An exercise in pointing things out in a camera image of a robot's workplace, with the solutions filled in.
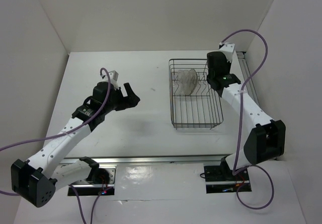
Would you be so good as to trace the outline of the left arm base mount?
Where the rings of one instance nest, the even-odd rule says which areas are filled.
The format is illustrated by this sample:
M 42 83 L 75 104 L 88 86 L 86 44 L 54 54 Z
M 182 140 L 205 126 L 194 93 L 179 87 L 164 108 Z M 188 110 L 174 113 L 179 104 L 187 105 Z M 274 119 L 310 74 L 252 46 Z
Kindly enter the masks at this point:
M 113 196 L 115 194 L 116 166 L 102 165 L 102 171 L 94 182 L 78 180 L 72 183 L 79 196 Z

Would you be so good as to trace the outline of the clear plate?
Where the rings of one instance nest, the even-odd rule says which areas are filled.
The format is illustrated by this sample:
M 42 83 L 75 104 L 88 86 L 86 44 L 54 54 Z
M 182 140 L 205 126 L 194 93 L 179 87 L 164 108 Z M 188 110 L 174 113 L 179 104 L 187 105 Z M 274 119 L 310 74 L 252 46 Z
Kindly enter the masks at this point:
M 188 72 L 188 83 L 187 94 L 191 95 L 198 84 L 198 74 L 193 68 Z
M 188 89 L 188 85 L 189 85 L 189 83 L 188 83 L 188 72 L 189 71 L 187 69 L 185 69 L 184 71 L 186 73 L 186 79 L 185 79 L 185 95 L 188 95 L 187 94 L 187 89 Z
M 177 89 L 175 91 L 175 95 L 184 96 L 185 95 L 185 79 L 186 73 L 184 70 L 178 70 L 177 74 Z

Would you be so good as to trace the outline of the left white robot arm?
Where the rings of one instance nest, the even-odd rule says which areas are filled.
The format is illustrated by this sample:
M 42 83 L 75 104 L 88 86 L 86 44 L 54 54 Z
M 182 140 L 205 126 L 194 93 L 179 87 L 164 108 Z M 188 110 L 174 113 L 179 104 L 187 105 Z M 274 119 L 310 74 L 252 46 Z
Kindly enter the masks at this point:
M 16 160 L 11 166 L 12 190 L 35 207 L 43 207 L 54 193 L 76 181 L 107 184 L 109 173 L 89 157 L 73 164 L 60 165 L 66 155 L 105 120 L 111 111 L 136 107 L 140 98 L 129 83 L 124 84 L 127 95 L 108 82 L 99 82 L 93 94 L 72 114 L 59 137 L 26 161 Z

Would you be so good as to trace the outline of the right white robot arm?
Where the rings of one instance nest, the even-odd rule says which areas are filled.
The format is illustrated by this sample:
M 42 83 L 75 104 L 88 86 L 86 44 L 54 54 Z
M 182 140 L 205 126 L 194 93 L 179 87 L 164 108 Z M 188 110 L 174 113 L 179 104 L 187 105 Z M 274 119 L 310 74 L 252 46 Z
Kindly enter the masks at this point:
M 242 143 L 237 137 L 237 149 L 221 161 L 219 173 L 232 179 L 248 166 L 256 165 L 284 154 L 286 126 L 282 120 L 267 115 L 249 96 L 239 78 L 230 73 L 231 63 L 221 51 L 207 53 L 207 82 L 239 115 L 239 134 L 245 128 L 248 137 Z

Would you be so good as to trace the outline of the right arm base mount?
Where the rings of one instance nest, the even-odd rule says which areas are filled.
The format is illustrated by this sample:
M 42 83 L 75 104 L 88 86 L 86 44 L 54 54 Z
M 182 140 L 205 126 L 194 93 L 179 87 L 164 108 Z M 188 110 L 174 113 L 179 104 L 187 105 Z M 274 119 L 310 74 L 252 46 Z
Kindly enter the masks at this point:
M 204 166 L 204 172 L 199 176 L 205 180 L 207 194 L 252 191 L 248 171 L 233 175 L 224 158 L 219 165 Z

